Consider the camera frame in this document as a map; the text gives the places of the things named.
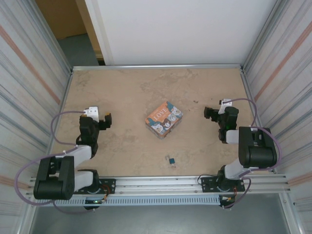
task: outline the white wall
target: white wall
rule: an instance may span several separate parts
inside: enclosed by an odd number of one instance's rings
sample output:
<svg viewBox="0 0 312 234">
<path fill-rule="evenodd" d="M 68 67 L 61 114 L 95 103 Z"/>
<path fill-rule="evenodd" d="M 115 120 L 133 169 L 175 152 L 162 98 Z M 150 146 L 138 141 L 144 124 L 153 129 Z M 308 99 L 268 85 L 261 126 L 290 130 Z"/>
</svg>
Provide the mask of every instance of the white wall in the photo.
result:
<svg viewBox="0 0 312 234">
<path fill-rule="evenodd" d="M 243 63 L 276 0 L 86 0 L 106 64 Z"/>
</svg>

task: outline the metal frame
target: metal frame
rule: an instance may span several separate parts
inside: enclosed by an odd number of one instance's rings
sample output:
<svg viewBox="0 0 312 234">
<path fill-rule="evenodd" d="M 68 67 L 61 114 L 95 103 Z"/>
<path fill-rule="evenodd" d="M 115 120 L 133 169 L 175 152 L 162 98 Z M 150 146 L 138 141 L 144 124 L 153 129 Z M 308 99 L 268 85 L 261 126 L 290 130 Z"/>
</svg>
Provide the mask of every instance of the metal frame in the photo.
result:
<svg viewBox="0 0 312 234">
<path fill-rule="evenodd" d="M 192 69 L 207 69 L 207 68 L 237 68 L 240 67 L 238 64 L 181 64 L 181 65 L 141 65 L 141 66 L 100 66 L 100 67 L 74 67 L 73 71 L 81 71 L 81 70 L 121 70 L 121 69 L 185 69 L 185 68 L 192 68 Z M 242 81 L 245 87 L 245 91 L 248 98 L 252 98 L 247 80 L 245 78 L 244 73 L 241 71 Z M 68 81 L 68 85 L 66 87 L 66 92 L 64 95 L 64 99 L 62 101 L 62 105 L 60 110 L 64 108 L 66 97 L 68 95 L 70 83 L 72 80 L 72 76 Z M 59 125 L 59 121 L 56 122 L 56 131 Z M 49 152 L 53 147 L 54 141 L 50 141 L 49 145 Z M 291 220 L 292 217 L 296 217 L 296 213 L 293 209 L 289 208 L 285 204 L 291 204 L 289 200 L 289 196 L 287 195 L 290 192 L 289 186 L 287 184 L 287 179 L 285 175 L 282 174 L 250 174 L 249 177 L 252 179 L 251 189 L 248 194 L 272 194 L 278 193 L 280 197 L 283 198 L 282 205 L 284 208 L 284 213 L 287 220 Z M 142 176 L 142 177 L 115 177 L 117 179 L 117 187 L 116 193 L 114 195 L 110 195 L 110 199 L 142 199 L 149 198 L 157 195 L 158 197 L 161 196 L 163 198 L 199 198 L 202 196 L 215 196 L 219 195 L 220 193 L 203 193 L 201 190 L 201 186 L 197 183 L 198 176 Z M 86 197 L 93 197 L 98 195 L 75 195 L 73 196 L 73 200 L 84 200 Z M 59 206 L 69 206 L 72 204 L 62 204 L 59 203 Z M 26 206 L 26 212 L 21 224 L 20 232 L 18 233 L 29 233 L 32 220 L 35 214 L 35 207 L 30 205 Z M 299 225 L 297 222 L 289 222 L 289 228 L 292 234 L 302 233 L 298 232 L 300 230 Z"/>
</svg>

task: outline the floor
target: floor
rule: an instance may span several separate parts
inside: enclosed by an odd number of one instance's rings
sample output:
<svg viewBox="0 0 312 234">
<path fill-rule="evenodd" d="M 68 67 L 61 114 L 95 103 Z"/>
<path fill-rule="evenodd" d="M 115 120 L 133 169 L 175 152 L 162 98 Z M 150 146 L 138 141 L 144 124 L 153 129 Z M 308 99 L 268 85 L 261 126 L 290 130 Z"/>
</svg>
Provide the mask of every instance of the floor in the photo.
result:
<svg viewBox="0 0 312 234">
<path fill-rule="evenodd" d="M 237 159 L 238 145 L 218 139 L 219 126 L 204 117 L 205 106 L 219 109 L 220 99 L 245 97 L 236 68 L 84 70 L 74 71 L 64 110 L 95 105 L 100 118 L 112 114 L 111 128 L 99 133 L 97 154 L 79 169 L 96 169 L 100 176 L 215 175 Z M 146 127 L 145 119 L 165 101 L 180 109 L 183 118 L 161 140 Z M 237 125 L 250 125 L 249 103 L 233 105 L 239 109 Z M 75 142 L 77 136 L 79 115 L 64 115 L 58 139 Z M 69 148 L 55 144 L 53 152 Z M 176 168 L 167 155 L 175 159 Z"/>
<path fill-rule="evenodd" d="M 88 34 L 58 39 L 58 43 L 71 66 L 98 66 Z"/>
<path fill-rule="evenodd" d="M 262 194 L 247 195 L 231 211 L 216 205 L 128 206 L 68 215 L 54 207 L 38 207 L 30 233 L 289 234 L 285 220 L 278 195 Z"/>
</svg>

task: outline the wooden tabletop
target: wooden tabletop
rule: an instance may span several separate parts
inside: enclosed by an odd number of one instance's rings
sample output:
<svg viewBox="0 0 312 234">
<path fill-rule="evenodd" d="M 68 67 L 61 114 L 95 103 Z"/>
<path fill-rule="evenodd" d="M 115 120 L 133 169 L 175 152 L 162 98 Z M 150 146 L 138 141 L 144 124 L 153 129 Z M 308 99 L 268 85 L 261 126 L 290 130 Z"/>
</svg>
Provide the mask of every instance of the wooden tabletop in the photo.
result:
<svg viewBox="0 0 312 234">
<path fill-rule="evenodd" d="M 188 176 L 216 174 L 238 157 L 238 145 L 222 144 L 218 124 L 205 119 L 205 106 L 219 109 L 219 100 L 245 98 L 238 69 L 155 69 L 75 71 L 65 111 L 98 106 L 100 118 L 112 113 L 110 129 L 100 131 L 96 156 L 80 169 L 97 169 L 100 176 Z M 146 128 L 146 117 L 164 101 L 183 112 L 181 123 L 163 140 Z M 247 101 L 237 125 L 253 116 Z M 79 114 L 61 118 L 57 136 L 75 142 Z M 53 152 L 69 149 L 54 145 Z M 172 168 L 165 157 L 175 159 Z"/>
</svg>

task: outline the small electronic component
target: small electronic component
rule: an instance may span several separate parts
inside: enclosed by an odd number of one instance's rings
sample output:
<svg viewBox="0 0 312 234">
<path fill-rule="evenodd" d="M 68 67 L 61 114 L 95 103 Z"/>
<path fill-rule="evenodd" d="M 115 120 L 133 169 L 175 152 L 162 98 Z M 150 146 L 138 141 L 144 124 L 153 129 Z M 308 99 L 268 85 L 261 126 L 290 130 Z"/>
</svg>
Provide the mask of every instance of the small electronic component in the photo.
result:
<svg viewBox="0 0 312 234">
<path fill-rule="evenodd" d="M 173 167 L 173 168 L 176 167 L 176 165 L 175 165 L 176 162 L 175 162 L 175 159 L 174 159 L 174 158 L 170 158 L 169 155 L 167 155 L 165 158 L 166 158 L 166 160 L 167 160 L 167 159 L 169 160 L 169 163 L 170 163 L 171 167 Z"/>
</svg>

